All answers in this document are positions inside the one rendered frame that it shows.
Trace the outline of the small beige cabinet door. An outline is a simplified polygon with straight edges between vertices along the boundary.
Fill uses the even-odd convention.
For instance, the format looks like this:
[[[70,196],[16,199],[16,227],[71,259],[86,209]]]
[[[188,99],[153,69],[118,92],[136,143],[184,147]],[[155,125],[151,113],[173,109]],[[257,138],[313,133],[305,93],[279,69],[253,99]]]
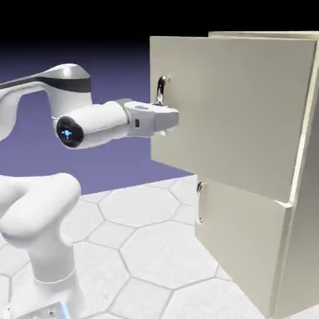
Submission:
[[[197,185],[201,181],[207,183],[207,210],[196,237],[261,314],[277,319],[292,205],[203,176]]]

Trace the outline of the beige cabinet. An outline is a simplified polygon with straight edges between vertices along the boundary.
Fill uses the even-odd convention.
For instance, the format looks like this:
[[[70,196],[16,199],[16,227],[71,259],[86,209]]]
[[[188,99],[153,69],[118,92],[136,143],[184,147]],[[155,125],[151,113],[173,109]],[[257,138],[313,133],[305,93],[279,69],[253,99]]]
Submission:
[[[285,319],[319,304],[319,31],[225,32],[224,37],[312,40],[313,64],[290,198],[292,215],[275,313]]]

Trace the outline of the large beige cabinet door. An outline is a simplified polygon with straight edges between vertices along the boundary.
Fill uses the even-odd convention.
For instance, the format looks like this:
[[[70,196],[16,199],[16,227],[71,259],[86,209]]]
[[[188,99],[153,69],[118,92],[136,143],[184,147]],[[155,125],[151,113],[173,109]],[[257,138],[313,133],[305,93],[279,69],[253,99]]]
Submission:
[[[167,75],[163,101],[179,111],[152,159],[289,202],[318,45],[310,34],[152,37],[150,88]]]

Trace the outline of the curved silver door handle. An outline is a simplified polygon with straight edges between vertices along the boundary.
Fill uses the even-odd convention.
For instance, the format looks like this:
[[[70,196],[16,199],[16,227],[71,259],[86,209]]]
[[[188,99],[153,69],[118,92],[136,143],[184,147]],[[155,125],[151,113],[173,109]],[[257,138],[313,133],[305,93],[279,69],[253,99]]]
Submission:
[[[158,79],[157,92],[156,92],[156,105],[164,105],[164,88],[166,84],[171,80],[168,75],[163,75]]]

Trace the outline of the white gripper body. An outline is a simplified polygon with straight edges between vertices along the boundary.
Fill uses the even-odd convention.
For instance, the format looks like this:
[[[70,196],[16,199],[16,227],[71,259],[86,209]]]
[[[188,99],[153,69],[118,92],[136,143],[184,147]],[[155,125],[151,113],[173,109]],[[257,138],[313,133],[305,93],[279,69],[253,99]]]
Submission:
[[[155,105],[153,107],[154,131],[166,131],[179,122],[179,111],[169,106]]]

